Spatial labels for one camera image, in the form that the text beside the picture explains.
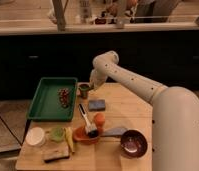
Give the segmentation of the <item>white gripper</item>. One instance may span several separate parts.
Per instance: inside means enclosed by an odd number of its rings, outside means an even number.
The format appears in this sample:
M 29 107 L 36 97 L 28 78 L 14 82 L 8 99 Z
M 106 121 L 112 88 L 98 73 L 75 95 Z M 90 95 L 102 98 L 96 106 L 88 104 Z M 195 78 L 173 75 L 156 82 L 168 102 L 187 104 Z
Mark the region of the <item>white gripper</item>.
M 93 69 L 91 71 L 89 82 L 92 89 L 94 90 L 98 89 L 106 82 L 106 80 L 107 76 L 104 75 L 103 73 L 99 72 L 96 69 Z

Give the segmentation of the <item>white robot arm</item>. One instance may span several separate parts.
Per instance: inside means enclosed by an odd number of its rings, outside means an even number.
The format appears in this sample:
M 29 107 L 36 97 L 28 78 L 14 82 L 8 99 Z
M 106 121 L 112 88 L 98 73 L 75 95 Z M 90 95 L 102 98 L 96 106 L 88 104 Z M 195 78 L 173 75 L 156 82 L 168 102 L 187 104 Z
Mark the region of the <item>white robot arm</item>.
M 152 106 L 152 171 L 199 171 L 199 98 L 181 86 L 162 83 L 118 65 L 108 51 L 93 59 L 90 83 L 112 78 Z

